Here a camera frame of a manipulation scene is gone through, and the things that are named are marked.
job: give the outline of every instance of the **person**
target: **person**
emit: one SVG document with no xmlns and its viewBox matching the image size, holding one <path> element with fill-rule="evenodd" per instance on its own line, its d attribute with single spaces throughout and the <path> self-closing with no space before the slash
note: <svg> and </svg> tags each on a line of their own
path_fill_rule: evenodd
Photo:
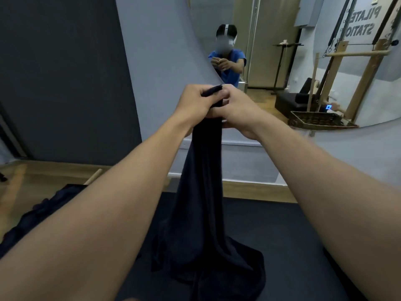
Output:
<svg viewBox="0 0 401 301">
<path fill-rule="evenodd" d="M 236 40 L 235 25 L 220 25 L 216 32 L 216 50 L 210 53 L 209 60 L 224 83 L 238 87 L 247 59 L 242 50 L 234 48 Z"/>
<path fill-rule="evenodd" d="M 330 156 L 232 85 L 201 97 L 210 87 L 186 86 L 155 134 L 0 260 L 0 300 L 114 299 L 178 148 L 205 116 L 222 117 L 224 128 L 263 145 L 325 247 L 369 300 L 401 300 L 399 192 Z"/>
</svg>

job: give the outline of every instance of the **forearm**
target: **forearm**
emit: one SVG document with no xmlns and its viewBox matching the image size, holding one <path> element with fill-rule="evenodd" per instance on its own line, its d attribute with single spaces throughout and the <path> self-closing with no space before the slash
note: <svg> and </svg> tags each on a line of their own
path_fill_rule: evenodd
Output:
<svg viewBox="0 0 401 301">
<path fill-rule="evenodd" d="M 188 131 L 170 118 L 0 260 L 1 300 L 111 300 Z"/>
<path fill-rule="evenodd" d="M 244 69 L 244 65 L 243 63 L 235 63 L 233 61 L 231 61 L 231 70 L 233 70 L 234 72 L 238 73 L 238 74 L 242 74 L 243 69 Z"/>
<path fill-rule="evenodd" d="M 275 118 L 255 133 L 344 272 L 370 300 L 400 299 L 399 193 Z"/>
</svg>

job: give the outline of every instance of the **blue shirt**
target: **blue shirt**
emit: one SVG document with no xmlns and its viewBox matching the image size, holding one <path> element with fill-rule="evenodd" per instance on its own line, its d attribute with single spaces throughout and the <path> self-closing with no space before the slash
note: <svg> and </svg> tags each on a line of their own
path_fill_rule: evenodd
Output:
<svg viewBox="0 0 401 301">
<path fill-rule="evenodd" d="M 209 59 L 212 60 L 212 57 L 223 58 L 223 56 L 218 54 L 215 50 L 212 53 L 210 53 Z M 237 50 L 235 48 L 231 51 L 228 60 L 237 63 L 237 61 L 239 59 L 244 59 L 244 66 L 247 64 L 247 59 L 245 58 L 245 54 L 243 53 L 243 51 Z M 224 72 L 220 72 L 220 73 L 221 73 L 221 76 L 220 76 L 221 80 L 223 80 L 224 83 L 232 84 L 233 86 L 238 87 L 240 74 L 234 72 L 231 69 L 225 70 Z"/>
</svg>

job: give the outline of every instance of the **wall switch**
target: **wall switch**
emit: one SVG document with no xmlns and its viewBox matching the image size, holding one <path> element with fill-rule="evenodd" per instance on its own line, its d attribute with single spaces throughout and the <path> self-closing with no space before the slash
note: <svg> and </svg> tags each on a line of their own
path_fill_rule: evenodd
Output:
<svg viewBox="0 0 401 301">
<path fill-rule="evenodd" d="M 378 3 L 378 0 L 373 0 L 371 4 L 376 5 L 377 3 Z"/>
</svg>

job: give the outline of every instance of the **basket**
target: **basket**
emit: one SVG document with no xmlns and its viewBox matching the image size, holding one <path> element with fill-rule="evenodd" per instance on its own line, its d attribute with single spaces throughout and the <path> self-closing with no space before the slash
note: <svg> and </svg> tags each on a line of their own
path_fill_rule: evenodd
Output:
<svg viewBox="0 0 401 301">
<path fill-rule="evenodd" d="M 291 111 L 288 125 L 307 130 L 345 130 L 359 127 L 351 122 L 344 124 L 342 119 L 335 113 Z"/>
</svg>

